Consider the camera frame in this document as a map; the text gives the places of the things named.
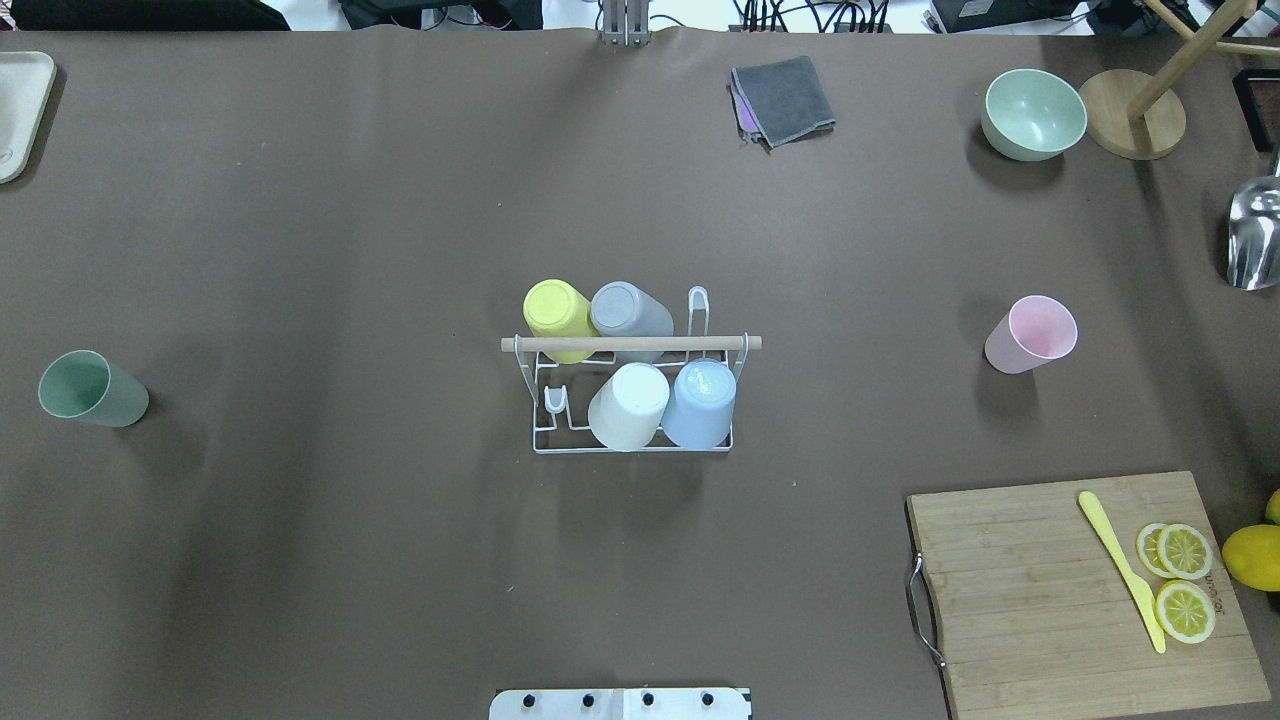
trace yellow cup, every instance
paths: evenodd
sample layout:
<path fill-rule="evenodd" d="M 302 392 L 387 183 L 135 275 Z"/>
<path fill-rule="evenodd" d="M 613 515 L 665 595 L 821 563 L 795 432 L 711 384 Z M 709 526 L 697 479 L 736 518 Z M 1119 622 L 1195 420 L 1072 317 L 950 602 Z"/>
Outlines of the yellow cup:
<path fill-rule="evenodd" d="M 591 302 L 564 281 L 543 281 L 525 295 L 525 322 L 538 337 L 599 337 L 591 325 Z M 562 365 L 581 363 L 590 352 L 548 352 Z"/>

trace green cup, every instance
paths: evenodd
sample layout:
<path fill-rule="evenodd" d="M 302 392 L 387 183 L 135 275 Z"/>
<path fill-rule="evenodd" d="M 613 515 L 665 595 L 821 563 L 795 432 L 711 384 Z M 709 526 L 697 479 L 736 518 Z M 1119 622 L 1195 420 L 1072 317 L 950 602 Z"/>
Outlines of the green cup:
<path fill-rule="evenodd" d="M 147 388 L 92 350 L 73 350 L 40 377 L 40 406 L 54 418 L 109 428 L 132 425 L 147 411 Z"/>

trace mint green bowl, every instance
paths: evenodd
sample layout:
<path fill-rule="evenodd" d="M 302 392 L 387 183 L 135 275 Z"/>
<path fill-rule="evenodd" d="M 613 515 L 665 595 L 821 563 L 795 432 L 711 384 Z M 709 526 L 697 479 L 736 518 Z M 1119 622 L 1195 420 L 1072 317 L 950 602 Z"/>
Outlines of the mint green bowl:
<path fill-rule="evenodd" d="M 982 106 L 982 132 L 1001 155 L 1048 160 L 1084 137 L 1084 101 L 1062 78 L 1018 68 L 991 81 Z"/>

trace yellow knife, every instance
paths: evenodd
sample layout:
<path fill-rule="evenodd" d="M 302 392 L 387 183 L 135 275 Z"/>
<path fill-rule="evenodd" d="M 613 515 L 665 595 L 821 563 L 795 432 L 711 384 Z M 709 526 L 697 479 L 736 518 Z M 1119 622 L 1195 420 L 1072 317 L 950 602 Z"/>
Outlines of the yellow knife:
<path fill-rule="evenodd" d="M 1120 541 L 1116 539 L 1116 532 L 1111 529 L 1111 520 L 1107 519 L 1106 510 L 1102 510 L 1098 496 L 1084 491 L 1080 493 L 1079 501 L 1080 510 L 1084 510 L 1084 516 L 1089 519 L 1093 532 L 1098 533 L 1098 539 L 1102 541 L 1112 562 L 1116 564 L 1116 569 L 1120 570 L 1124 584 L 1129 587 L 1129 594 L 1133 596 L 1133 602 L 1138 606 L 1138 612 L 1142 614 L 1142 623 L 1147 625 L 1151 644 L 1156 647 L 1156 652 L 1165 652 L 1165 630 L 1156 621 L 1156 596 L 1151 592 L 1151 585 L 1139 578 L 1129 566 L 1129 561 L 1125 560 L 1124 551 L 1120 550 Z"/>

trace gray cloth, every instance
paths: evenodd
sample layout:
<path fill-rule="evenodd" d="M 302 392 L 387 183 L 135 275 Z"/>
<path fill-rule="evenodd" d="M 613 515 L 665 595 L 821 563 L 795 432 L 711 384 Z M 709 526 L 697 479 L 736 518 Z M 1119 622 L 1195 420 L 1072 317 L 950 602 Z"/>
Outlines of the gray cloth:
<path fill-rule="evenodd" d="M 771 147 L 836 124 L 818 70 L 808 55 L 768 65 L 733 68 L 733 87 Z"/>

